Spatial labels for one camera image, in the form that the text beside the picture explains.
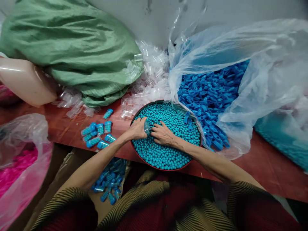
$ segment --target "striped clothing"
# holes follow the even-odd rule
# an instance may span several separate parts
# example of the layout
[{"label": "striped clothing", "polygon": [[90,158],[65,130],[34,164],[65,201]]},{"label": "striped clothing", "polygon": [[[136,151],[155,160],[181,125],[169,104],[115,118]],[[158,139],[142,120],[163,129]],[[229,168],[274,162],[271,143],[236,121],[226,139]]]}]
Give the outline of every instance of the striped clothing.
[{"label": "striped clothing", "polygon": [[198,184],[147,169],[97,226],[86,192],[68,188],[42,210],[32,230],[301,230],[269,193],[245,182],[231,185],[228,214],[206,198]]}]

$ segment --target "white wall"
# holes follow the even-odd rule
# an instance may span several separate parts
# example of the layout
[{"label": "white wall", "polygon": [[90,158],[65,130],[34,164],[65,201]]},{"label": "white wall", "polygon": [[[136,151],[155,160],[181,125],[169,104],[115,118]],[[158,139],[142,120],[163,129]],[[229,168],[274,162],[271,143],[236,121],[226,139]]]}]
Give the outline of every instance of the white wall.
[{"label": "white wall", "polygon": [[[180,2],[187,11],[179,30],[200,13],[203,0],[89,0],[94,6],[121,20],[138,39],[166,48],[169,30]],[[15,0],[0,0],[0,11],[9,14]],[[308,0],[208,0],[199,30],[213,24],[277,18],[308,19]]]}]

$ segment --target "red table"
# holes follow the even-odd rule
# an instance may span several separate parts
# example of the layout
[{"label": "red table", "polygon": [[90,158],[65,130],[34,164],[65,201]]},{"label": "red table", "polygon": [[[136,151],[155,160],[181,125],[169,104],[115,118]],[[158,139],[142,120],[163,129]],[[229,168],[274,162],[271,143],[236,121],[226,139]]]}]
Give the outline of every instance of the red table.
[{"label": "red table", "polygon": [[[52,104],[35,108],[29,104],[20,102],[9,108],[0,108],[0,124],[7,123],[21,115],[40,113],[45,115],[48,121],[48,138],[50,141],[87,149],[85,143],[82,141],[81,130],[92,122],[105,122],[102,116],[108,108],[114,110],[114,113],[110,117],[113,123],[112,135],[119,137],[127,130],[131,122],[130,120],[120,118],[120,100],[108,107],[103,107],[93,117],[88,117],[81,112],[74,119],[66,116],[66,113],[70,110],[69,108],[57,108]],[[95,151],[96,149],[97,147],[95,146],[90,150]],[[130,143],[124,145],[116,156],[141,162]],[[308,202],[308,175],[304,174],[297,165],[268,144],[256,132],[253,132],[250,152],[233,162],[250,173],[271,194]],[[217,180],[196,161],[192,161],[181,172]]]}]

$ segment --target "plastic jug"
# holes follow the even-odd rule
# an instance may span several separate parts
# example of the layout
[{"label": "plastic jug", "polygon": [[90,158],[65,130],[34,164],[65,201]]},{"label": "plastic jug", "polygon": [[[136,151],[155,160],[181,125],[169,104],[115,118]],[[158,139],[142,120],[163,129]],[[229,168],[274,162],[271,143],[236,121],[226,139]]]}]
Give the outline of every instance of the plastic jug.
[{"label": "plastic jug", "polygon": [[55,80],[27,60],[0,58],[0,81],[19,98],[35,107],[57,98]]}]

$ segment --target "hand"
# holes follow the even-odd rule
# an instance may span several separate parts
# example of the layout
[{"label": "hand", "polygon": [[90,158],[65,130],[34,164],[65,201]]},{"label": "hand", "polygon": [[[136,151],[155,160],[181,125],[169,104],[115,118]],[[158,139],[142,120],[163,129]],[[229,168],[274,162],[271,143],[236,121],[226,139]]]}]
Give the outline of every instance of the hand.
[{"label": "hand", "polygon": [[161,145],[173,146],[177,138],[176,135],[169,130],[164,122],[160,122],[162,126],[154,124],[155,127],[152,128],[151,136],[154,136],[154,141]]},{"label": "hand", "polygon": [[147,120],[147,117],[142,119],[139,117],[135,119],[130,128],[125,132],[130,140],[138,140],[146,138],[148,135],[144,132],[144,123]]}]

